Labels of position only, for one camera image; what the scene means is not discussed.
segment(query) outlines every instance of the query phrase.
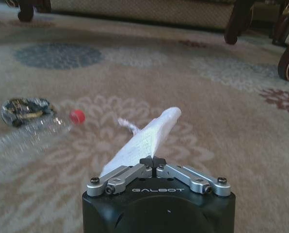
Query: crumpled wrapper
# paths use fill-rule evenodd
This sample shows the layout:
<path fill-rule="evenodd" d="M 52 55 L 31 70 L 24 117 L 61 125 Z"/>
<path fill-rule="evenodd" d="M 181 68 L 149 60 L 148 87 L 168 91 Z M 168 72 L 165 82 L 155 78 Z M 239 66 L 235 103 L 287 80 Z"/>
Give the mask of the crumpled wrapper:
<path fill-rule="evenodd" d="M 1 107 L 1 117 L 10 126 L 20 127 L 43 115 L 55 114 L 49 101 L 43 98 L 10 99 Z"/>
<path fill-rule="evenodd" d="M 172 107 L 165 110 L 158 118 L 153 119 L 142 130 L 136 130 L 137 133 L 134 134 L 131 140 L 104 166 L 100 177 L 119 166 L 134 166 L 142 158 L 155 156 L 156 151 L 166 140 L 180 116 L 181 110 L 177 107 Z"/>

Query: couch base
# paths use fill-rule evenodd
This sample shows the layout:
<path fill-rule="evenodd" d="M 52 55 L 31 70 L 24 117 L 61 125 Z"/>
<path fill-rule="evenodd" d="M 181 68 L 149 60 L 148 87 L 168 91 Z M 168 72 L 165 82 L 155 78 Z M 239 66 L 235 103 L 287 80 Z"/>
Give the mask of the couch base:
<path fill-rule="evenodd" d="M 51 0 L 53 11 L 225 29 L 233 5 L 190 0 Z"/>

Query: red bottle cap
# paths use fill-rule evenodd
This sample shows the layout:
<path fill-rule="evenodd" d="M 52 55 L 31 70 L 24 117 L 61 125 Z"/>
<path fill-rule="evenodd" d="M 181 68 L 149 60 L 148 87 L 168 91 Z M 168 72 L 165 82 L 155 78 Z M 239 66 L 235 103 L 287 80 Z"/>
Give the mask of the red bottle cap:
<path fill-rule="evenodd" d="M 85 114 L 80 109 L 72 110 L 69 117 L 74 124 L 81 124 L 85 121 Z"/>

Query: silver metal bracket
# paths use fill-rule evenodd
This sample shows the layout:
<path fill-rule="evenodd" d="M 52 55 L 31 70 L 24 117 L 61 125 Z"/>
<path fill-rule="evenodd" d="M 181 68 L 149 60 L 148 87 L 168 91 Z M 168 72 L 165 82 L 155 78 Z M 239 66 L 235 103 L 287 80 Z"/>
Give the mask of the silver metal bracket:
<path fill-rule="evenodd" d="M 231 186 L 226 178 L 214 178 L 190 166 L 160 165 L 156 168 L 156 176 L 176 178 L 189 186 L 195 193 L 206 194 L 213 191 L 214 194 L 222 197 L 231 194 Z M 91 182 L 86 185 L 87 195 L 96 197 L 103 193 L 108 195 L 122 193 L 126 186 L 136 178 L 150 177 L 152 177 L 152 168 L 148 165 L 120 166 L 101 178 L 93 177 Z"/>
<path fill-rule="evenodd" d="M 148 178 L 152 176 L 152 168 L 143 164 L 137 164 L 119 176 L 109 179 L 105 192 L 117 194 L 125 191 L 126 186 L 136 178 Z"/>
<path fill-rule="evenodd" d="M 156 175 L 161 178 L 176 178 L 185 183 L 195 193 L 205 194 L 211 192 L 211 186 L 207 180 L 195 176 L 180 166 L 165 165 L 156 169 Z"/>
<path fill-rule="evenodd" d="M 90 197 L 96 197 L 103 194 L 107 186 L 108 180 L 110 180 L 112 177 L 116 177 L 122 174 L 127 170 L 128 166 L 120 166 L 112 172 L 109 172 L 108 174 L 101 177 L 97 183 L 88 183 L 86 185 L 87 195 Z"/>
<path fill-rule="evenodd" d="M 126 186 L 136 178 L 148 178 L 151 176 L 152 168 L 143 164 L 137 164 L 133 167 L 120 166 L 101 177 L 97 183 L 88 183 L 86 185 L 87 195 L 96 197 L 104 192 L 108 195 L 122 193 L 125 191 Z"/>
<path fill-rule="evenodd" d="M 194 174 L 195 176 L 199 176 L 207 180 L 210 183 L 210 186 L 214 194 L 222 197 L 228 197 L 231 195 L 231 185 L 227 182 L 226 178 L 224 177 L 214 178 L 212 176 L 206 175 L 200 171 L 195 170 L 191 166 L 184 166 L 182 169 Z"/>

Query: patterned rug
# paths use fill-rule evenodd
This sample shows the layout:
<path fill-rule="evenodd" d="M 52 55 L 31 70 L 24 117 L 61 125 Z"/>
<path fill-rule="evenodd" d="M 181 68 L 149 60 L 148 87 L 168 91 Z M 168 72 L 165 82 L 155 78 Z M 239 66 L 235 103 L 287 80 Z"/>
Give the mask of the patterned rug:
<path fill-rule="evenodd" d="M 0 184 L 0 232 L 82 232 L 81 194 L 139 127 L 178 106 L 158 156 L 228 177 L 237 233 L 289 232 L 289 83 L 284 49 L 223 35 L 59 15 L 20 23 L 0 5 L 0 107 L 44 97 L 84 125 Z M 11 130 L 0 118 L 0 134 Z"/>

